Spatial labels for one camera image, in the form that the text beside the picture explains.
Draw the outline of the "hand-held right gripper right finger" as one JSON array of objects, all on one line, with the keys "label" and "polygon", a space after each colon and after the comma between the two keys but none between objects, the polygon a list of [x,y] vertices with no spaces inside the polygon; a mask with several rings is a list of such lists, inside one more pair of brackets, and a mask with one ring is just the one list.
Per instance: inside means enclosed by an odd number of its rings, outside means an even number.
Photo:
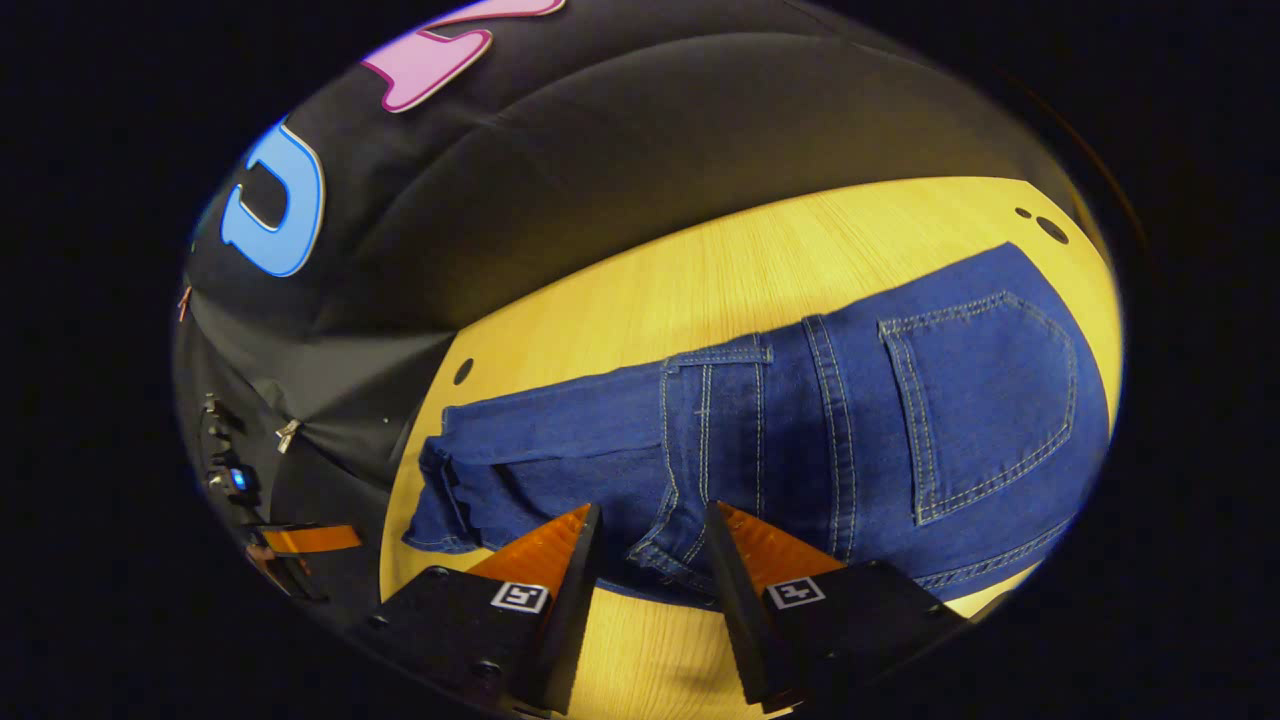
[{"label": "hand-held right gripper right finger", "polygon": [[972,625],[891,564],[841,562],[728,503],[704,528],[744,697],[768,714],[850,708]]}]

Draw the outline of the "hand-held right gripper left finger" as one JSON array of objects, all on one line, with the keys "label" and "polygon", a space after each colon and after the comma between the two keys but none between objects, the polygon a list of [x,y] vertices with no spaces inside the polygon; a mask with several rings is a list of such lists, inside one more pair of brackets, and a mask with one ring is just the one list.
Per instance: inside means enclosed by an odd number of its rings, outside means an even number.
[{"label": "hand-held right gripper left finger", "polygon": [[431,565],[349,638],[486,717],[570,711],[593,593],[602,510],[586,503],[468,569]]}]

